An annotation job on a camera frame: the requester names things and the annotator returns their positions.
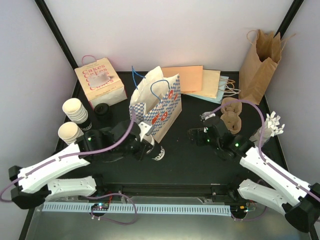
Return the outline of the blue checkered paper bag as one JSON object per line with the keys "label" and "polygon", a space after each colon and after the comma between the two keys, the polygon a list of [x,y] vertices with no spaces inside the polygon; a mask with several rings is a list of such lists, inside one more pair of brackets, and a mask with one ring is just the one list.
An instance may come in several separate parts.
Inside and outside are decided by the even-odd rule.
{"label": "blue checkered paper bag", "polygon": [[135,89],[129,109],[135,111],[136,122],[152,124],[151,135],[160,143],[182,112],[180,75],[165,77],[160,66],[150,70],[136,82],[138,73],[132,70]]}

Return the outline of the single black-sleeved paper cup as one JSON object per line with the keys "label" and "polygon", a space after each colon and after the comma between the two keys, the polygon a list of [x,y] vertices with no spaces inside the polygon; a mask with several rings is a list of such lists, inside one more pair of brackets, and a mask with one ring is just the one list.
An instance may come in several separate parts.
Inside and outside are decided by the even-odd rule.
{"label": "single black-sleeved paper cup", "polygon": [[165,156],[165,149],[153,138],[152,135],[147,135],[143,138],[147,144],[146,158],[154,161],[160,161]]}

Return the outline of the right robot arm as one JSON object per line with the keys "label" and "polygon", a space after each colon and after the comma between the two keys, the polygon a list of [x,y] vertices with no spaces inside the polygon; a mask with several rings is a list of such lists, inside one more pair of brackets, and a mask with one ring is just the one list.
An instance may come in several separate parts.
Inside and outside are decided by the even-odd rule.
{"label": "right robot arm", "polygon": [[211,146],[222,160],[239,160],[239,164],[255,173],[268,185],[250,179],[227,189],[234,202],[253,200],[283,215],[297,230],[308,233],[320,219],[320,185],[310,184],[279,166],[248,138],[232,134],[217,116],[203,121],[203,127],[191,128],[187,134],[198,146]]}

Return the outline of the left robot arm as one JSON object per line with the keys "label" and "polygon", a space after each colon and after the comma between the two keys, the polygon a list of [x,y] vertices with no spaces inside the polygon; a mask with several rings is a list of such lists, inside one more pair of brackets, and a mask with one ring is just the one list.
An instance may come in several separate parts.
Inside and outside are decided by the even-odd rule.
{"label": "left robot arm", "polygon": [[143,159],[155,146],[152,130],[149,122],[122,121],[115,127],[87,131],[74,143],[33,166],[12,166],[8,170],[13,186],[10,201],[26,210],[57,198],[93,196],[103,199],[108,188],[95,173],[80,178],[61,177],[106,159],[114,161],[127,155]]}

